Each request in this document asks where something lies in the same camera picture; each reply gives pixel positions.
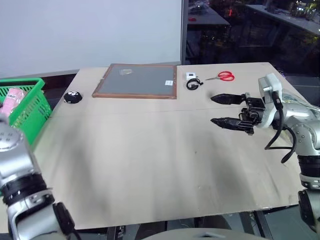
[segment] pink object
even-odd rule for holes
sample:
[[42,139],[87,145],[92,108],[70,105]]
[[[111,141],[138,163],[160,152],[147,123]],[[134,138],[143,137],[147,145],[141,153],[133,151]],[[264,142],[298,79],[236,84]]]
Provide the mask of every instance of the pink object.
[[20,88],[10,88],[3,102],[0,113],[5,114],[7,117],[14,111],[14,109],[24,99],[26,92]]

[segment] scissors handle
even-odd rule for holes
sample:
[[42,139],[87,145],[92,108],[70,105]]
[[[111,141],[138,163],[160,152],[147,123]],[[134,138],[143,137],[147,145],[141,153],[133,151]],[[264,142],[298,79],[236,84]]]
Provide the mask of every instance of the scissors handle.
[[218,74],[218,77],[220,80],[227,82],[235,80],[235,76],[230,71],[222,71]]

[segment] red scissors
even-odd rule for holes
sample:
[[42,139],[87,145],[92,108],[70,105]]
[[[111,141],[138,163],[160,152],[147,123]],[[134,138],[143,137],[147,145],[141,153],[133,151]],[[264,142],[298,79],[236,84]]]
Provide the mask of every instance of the red scissors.
[[220,79],[222,81],[227,81],[227,82],[230,82],[230,81],[233,81],[235,80],[235,76],[233,75],[232,72],[230,71],[222,71],[218,74],[218,76],[216,77],[212,77],[212,78],[209,78],[209,79],[206,79],[206,81],[208,80],[213,80],[213,79]]

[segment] wooden frame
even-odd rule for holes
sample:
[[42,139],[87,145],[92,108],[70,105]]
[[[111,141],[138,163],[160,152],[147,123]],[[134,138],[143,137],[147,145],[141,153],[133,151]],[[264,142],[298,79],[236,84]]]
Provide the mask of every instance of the wooden frame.
[[[172,94],[138,94],[138,93],[99,93],[99,90],[106,81],[109,73],[115,66],[128,66],[128,67],[159,67],[159,68],[173,68],[173,85]],[[93,98],[118,98],[118,99],[177,99],[177,66],[175,65],[161,65],[161,64],[120,64],[113,63],[109,66],[103,78],[100,80],[98,86],[92,93]]]

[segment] robotic arm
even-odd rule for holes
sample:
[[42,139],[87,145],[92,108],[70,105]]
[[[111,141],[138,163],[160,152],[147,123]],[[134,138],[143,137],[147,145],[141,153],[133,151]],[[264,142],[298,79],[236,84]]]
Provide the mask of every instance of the robotic arm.
[[0,190],[12,238],[30,240],[45,234],[67,238],[71,233],[78,238],[64,204],[54,203],[24,134],[6,121],[0,115]]
[[[239,118],[213,118],[211,121],[224,129],[254,134],[254,126],[277,130],[265,150],[288,149],[281,163],[285,163],[294,152],[297,153],[301,173],[300,180],[306,189],[298,192],[300,214],[303,221],[320,238],[320,109],[293,94],[283,91],[281,82],[271,73],[260,78],[261,98],[242,95],[219,94],[211,98],[219,104],[246,103]],[[291,134],[292,147],[271,147],[287,130]]]

